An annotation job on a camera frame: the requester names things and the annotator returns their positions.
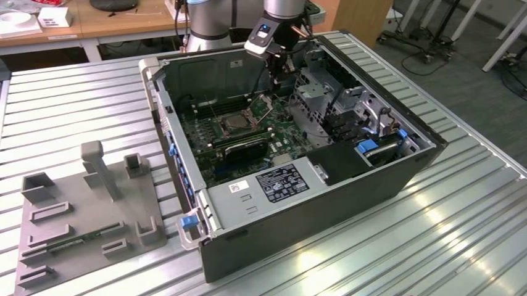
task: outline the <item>gray carpet floor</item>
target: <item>gray carpet floor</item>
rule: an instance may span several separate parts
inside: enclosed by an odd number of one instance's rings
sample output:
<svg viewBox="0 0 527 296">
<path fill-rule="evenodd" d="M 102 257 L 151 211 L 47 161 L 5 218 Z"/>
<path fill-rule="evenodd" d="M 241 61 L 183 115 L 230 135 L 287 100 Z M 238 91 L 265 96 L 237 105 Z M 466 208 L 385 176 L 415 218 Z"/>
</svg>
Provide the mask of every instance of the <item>gray carpet floor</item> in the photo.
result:
<svg viewBox="0 0 527 296">
<path fill-rule="evenodd" d="M 395 0 L 397 10 L 405 12 L 411 0 Z M 418 20 L 427 7 L 429 0 L 422 0 L 414 18 Z M 442 3 L 430 24 L 435 32 L 449 4 Z M 446 36 L 451 36 L 466 12 L 458 9 L 447 26 Z M 407 31 L 417 26 L 410 23 Z M 501 66 L 486 73 L 481 70 L 502 41 L 497 40 L 502 28 L 479 18 L 474 18 L 465 34 L 455 43 L 458 52 L 450 63 L 433 75 L 411 74 L 402 67 L 402 60 L 419 51 L 395 40 L 378 44 L 375 52 L 409 76 L 411 80 L 447 106 L 470 126 L 525 166 L 527 167 L 527 101 L 523 101 L 502 83 L 503 75 L 507 85 L 522 89 Z M 527 42 L 518 39 L 511 52 L 518 52 Z M 430 65 L 418 58 L 410 58 L 405 65 L 417 73 L 429 73 L 445 63 L 437 59 Z M 519 78 L 527 84 L 527 64 L 518 68 Z"/>
</svg>

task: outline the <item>gray holder stand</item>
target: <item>gray holder stand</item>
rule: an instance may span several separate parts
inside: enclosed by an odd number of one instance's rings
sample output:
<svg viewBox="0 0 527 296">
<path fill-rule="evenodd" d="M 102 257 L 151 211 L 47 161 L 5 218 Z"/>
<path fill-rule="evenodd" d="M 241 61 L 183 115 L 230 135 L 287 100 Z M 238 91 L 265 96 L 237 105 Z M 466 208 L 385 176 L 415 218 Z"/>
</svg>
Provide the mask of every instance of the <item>gray holder stand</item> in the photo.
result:
<svg viewBox="0 0 527 296">
<path fill-rule="evenodd" d="M 31 295 L 167 243 L 149 160 L 107 166 L 101 141 L 81 147 L 87 173 L 25 177 L 15 295 Z"/>
</svg>

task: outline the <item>wooden desk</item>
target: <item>wooden desk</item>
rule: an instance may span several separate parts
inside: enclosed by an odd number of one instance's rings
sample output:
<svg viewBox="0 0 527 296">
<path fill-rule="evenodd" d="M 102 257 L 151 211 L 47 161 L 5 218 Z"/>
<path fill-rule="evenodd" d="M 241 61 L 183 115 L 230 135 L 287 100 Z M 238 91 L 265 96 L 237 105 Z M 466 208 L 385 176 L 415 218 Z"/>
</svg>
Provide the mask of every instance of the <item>wooden desk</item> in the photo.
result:
<svg viewBox="0 0 527 296">
<path fill-rule="evenodd" d="M 141 0 L 130 11 L 101 11 L 90 5 L 90 0 L 71 0 L 67 4 L 74 13 L 70 28 L 43 28 L 43 33 L 0 39 L 0 56 L 22 52 L 46 51 L 69 47 L 83 47 L 89 61 L 102 61 L 101 44 L 141 40 L 175 35 L 174 19 L 165 0 Z M 185 34 L 186 24 L 178 24 L 178 32 Z"/>
<path fill-rule="evenodd" d="M 109 17 L 110 12 L 95 9 L 90 5 L 90 0 L 77 2 L 85 38 L 174 30 L 174 19 L 165 0 L 141 0 L 137 8 L 117 12 L 113 17 Z"/>
<path fill-rule="evenodd" d="M 41 34 L 0 39 L 0 55 L 81 46 L 83 38 L 77 1 L 66 5 L 74 15 L 70 28 L 42 28 Z"/>
</svg>

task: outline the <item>motherboard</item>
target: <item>motherboard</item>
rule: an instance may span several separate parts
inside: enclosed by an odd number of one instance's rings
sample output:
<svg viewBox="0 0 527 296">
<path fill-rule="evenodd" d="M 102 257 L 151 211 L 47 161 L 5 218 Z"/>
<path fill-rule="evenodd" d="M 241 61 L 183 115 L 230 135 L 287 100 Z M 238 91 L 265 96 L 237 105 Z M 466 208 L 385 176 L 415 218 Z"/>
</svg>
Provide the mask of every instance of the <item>motherboard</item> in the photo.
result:
<svg viewBox="0 0 527 296">
<path fill-rule="evenodd" d="M 261 94 L 233 99 L 229 104 L 193 105 L 193 112 L 183 114 L 183 130 L 210 187 L 281 165 L 314 149 L 294 122 L 290 102 L 289 97 Z"/>
</svg>

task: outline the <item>white table leg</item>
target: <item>white table leg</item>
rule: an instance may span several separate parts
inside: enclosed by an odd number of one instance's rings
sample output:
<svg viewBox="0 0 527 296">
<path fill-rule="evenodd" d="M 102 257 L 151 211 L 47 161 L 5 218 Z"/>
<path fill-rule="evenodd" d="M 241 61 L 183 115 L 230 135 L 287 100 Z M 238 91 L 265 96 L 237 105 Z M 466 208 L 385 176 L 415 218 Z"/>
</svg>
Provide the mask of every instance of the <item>white table leg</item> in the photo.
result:
<svg viewBox="0 0 527 296">
<path fill-rule="evenodd" d="M 519 23 L 517 29 L 513 31 L 511 36 L 507 38 L 507 40 L 503 42 L 501 48 L 498 49 L 497 53 L 489 60 L 486 66 L 483 67 L 483 71 L 489 72 L 497 62 L 502 59 L 505 52 L 507 49 L 511 47 L 513 42 L 518 39 L 519 34 L 522 34 L 523 30 L 527 27 L 527 16 L 525 17 L 523 21 Z"/>
<path fill-rule="evenodd" d="M 423 22 L 419 25 L 421 28 L 429 27 L 431 18 L 435 14 L 435 11 L 438 10 L 439 4 L 442 4 L 442 0 L 434 0 L 434 3 L 431 4 L 430 9 L 429 9 L 427 15 L 425 16 Z"/>
<path fill-rule="evenodd" d="M 99 52 L 99 41 L 98 39 L 83 39 L 81 41 L 81 45 L 85 48 L 86 56 L 89 57 L 89 61 L 93 62 L 101 62 L 103 61 L 103 58 L 101 57 L 101 52 Z"/>
<path fill-rule="evenodd" d="M 415 9 L 418 8 L 419 2 L 421 2 L 421 0 L 413 0 L 413 3 L 410 3 L 410 7 L 409 7 L 409 10 L 406 11 L 405 18 L 402 21 L 402 26 L 401 26 L 402 31 L 405 31 L 406 26 L 409 26 L 409 22 L 410 22 L 410 19 L 413 18 L 413 15 L 415 13 Z"/>
<path fill-rule="evenodd" d="M 513 20 L 509 22 L 507 27 L 505 27 L 501 35 L 498 36 L 497 39 L 503 40 L 503 38 L 506 37 L 506 35 L 509 34 L 509 32 L 511 31 L 511 28 L 517 25 L 518 20 L 522 18 L 523 14 L 526 13 L 527 10 L 527 2 L 526 4 L 522 6 L 521 10 L 517 12 Z"/>
<path fill-rule="evenodd" d="M 451 38 L 451 40 L 454 42 L 459 39 L 461 35 L 465 32 L 465 29 L 467 29 L 469 23 L 470 23 L 473 17 L 475 16 L 475 14 L 477 14 L 481 2 L 482 2 L 482 0 L 475 0 L 474 4 L 473 4 L 473 6 L 471 6 L 471 8 L 470 8 L 470 10 L 467 12 L 467 15 L 465 16 L 465 18 L 462 20 L 462 23 L 459 24 L 459 27 L 458 27 L 458 29 L 454 32 L 454 35 L 453 35 L 453 38 Z"/>
</svg>

